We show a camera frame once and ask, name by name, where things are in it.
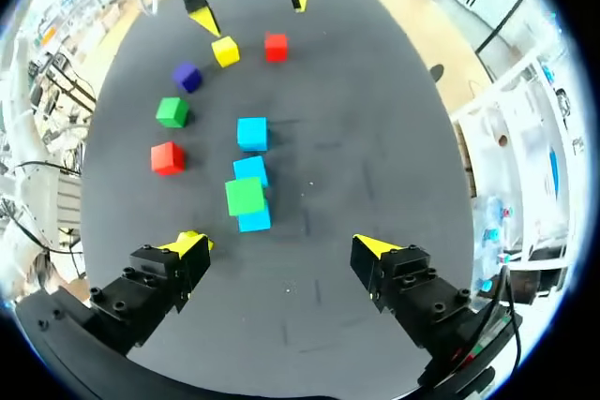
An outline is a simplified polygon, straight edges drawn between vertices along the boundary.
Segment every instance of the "toy block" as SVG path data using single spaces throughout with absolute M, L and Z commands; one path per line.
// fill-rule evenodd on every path
M 175 175 L 186 169 L 184 151 L 172 141 L 152 147 L 150 158 L 152 170 L 159 175 Z
M 233 180 L 225 184 L 229 215 L 251 215 L 264 209 L 263 186 L 259 177 Z
M 266 168 L 262 156 L 253 156 L 252 158 L 240 159 L 233 162 L 233 173 L 237 180 L 243 178 L 259 177 L 262 187 L 268 187 L 269 181 L 266 178 Z
M 288 39 L 285 35 L 270 35 L 264 40 L 264 53 L 269 63 L 279 63 L 288 59 Z
M 237 226 L 240 230 L 240 233 L 269 230 L 271 228 L 269 205 L 266 204 L 264 209 L 258 213 L 252 213 L 251 215 L 239 215 L 237 217 Z
M 167 128 L 182 128 L 186 125 L 189 106 L 179 97 L 164 97 L 158 105 L 157 120 Z
M 240 51 L 232 37 L 223 37 L 213 42 L 211 46 L 221 67 L 227 67 L 240 61 Z
M 184 63 L 179 66 L 172 74 L 172 79 L 177 86 L 185 89 L 188 93 L 193 93 L 203 82 L 203 76 L 200 70 L 191 63 Z
M 243 152 L 266 152 L 266 117 L 242 117 L 238 119 L 237 144 Z

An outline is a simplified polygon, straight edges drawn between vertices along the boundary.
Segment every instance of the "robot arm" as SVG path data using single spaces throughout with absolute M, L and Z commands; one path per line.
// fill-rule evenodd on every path
M 210 266 L 211 247 L 208 237 L 193 232 L 159 248 L 145 245 L 130 255 L 120 277 L 91 289 L 91 308 L 63 289 L 39 291 L 17 305 L 17 320 L 41 359 L 80 398 L 250 398 L 192 387 L 124 358 L 173 307 L 185 306 Z M 407 398 L 466 398 L 490 383 L 488 366 L 512 336 L 506 308 L 492 302 L 475 314 L 467 307 L 469 292 L 438 277 L 417 246 L 356 235 L 351 266 L 378 309 L 392 310 L 415 345 L 432 356 L 421 388 Z M 521 322 L 516 315 L 512 320 Z M 477 333 L 482 324 L 484 332 Z

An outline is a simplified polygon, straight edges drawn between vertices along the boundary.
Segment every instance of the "shelving unit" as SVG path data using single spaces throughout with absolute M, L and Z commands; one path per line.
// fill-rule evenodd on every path
M 504 243 L 511 269 L 561 269 L 578 249 L 586 184 L 584 153 L 577 150 L 585 144 L 584 97 L 569 52 L 558 49 L 556 42 L 535 48 L 451 116 L 465 138 L 477 196 L 511 200 L 516 236 Z M 548 57 L 550 51 L 559 56 Z M 549 248 L 559 257 L 539 259 L 536 251 Z

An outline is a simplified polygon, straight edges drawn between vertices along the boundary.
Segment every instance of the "wire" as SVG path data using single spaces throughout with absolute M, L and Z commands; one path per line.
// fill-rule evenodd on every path
M 17 220 L 17 218 L 15 217 L 15 215 L 10 211 L 7 201 L 4 199 L 2 199 L 2 206 L 4 207 L 4 210 L 5 210 L 5 213 L 7 214 L 7 216 L 10 217 L 10 220 L 12 220 L 17 227 L 19 227 L 19 229 L 22 231 L 22 233 L 25 236 L 27 236 L 34 244 L 41 247 L 46 252 L 56 253 L 59 255 L 69 255 L 69 254 L 70 255 L 83 255 L 83 252 L 73 252 L 71 249 L 69 249 L 68 252 L 64 252 L 62 250 L 54 250 L 53 248 L 49 248 L 48 246 L 42 244 L 41 241 L 31 231 L 29 231 L 27 228 L 25 228 L 23 225 L 21 225 L 21 222 L 19 222 Z
M 95 99 L 98 99 L 98 96 L 96 96 L 96 91 L 94 91 L 94 86 L 92 86 L 92 83 L 90 83 L 88 80 L 86 80 L 84 77 L 82 77 L 81 75 L 79 75 L 75 69 L 73 68 L 73 65 L 71 65 L 71 71 L 75 74 L 75 77 L 77 77 L 79 80 L 84 81 L 85 84 L 87 84 L 90 88 L 90 91 L 92 91 L 92 95 L 94 96 Z
M 71 175 L 77 175 L 79 177 L 82 176 L 82 173 L 79 172 L 78 170 L 73 170 L 73 169 L 69 169 L 66 168 L 65 166 L 61 166 L 59 164 L 54 164 L 54 163 L 49 163 L 48 161 L 25 161 L 24 163 L 18 164 L 17 166 L 15 166 L 15 169 L 17 168 L 23 168 L 25 166 L 47 166 L 49 168 L 56 168 L 56 169 L 60 169 L 63 170 L 67 173 L 70 173 Z
M 512 377 L 517 372 L 518 364 L 521 361 L 521 336 L 518 333 L 517 313 L 515 312 L 515 299 L 513 297 L 513 288 L 510 284 L 510 274 L 506 277 L 506 292 L 508 294 L 508 304 L 510 305 L 511 322 L 513 322 L 513 330 L 515 331 L 515 341 L 517 342 L 517 357 L 515 358 L 513 372 L 511 373 Z

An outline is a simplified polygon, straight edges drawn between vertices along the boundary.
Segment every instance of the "white shelf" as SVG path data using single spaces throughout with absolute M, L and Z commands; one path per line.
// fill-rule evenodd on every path
M 581 96 L 573 89 L 575 74 L 568 58 L 551 67 L 550 85 L 538 56 L 546 46 L 529 52 L 480 97 L 451 116 L 464 134 L 478 196 L 520 199 L 514 220 L 520 222 L 521 261 L 510 267 L 545 270 L 566 267 L 578 249 L 578 211 L 584 196 L 585 159 L 573 150 L 573 134 L 584 129 L 577 108 Z M 563 87 L 571 101 L 569 121 L 563 120 L 555 89 Z M 508 143 L 500 146 L 501 135 Z M 528 261 L 532 251 L 565 246 L 560 258 Z M 519 250 L 515 245 L 508 250 Z

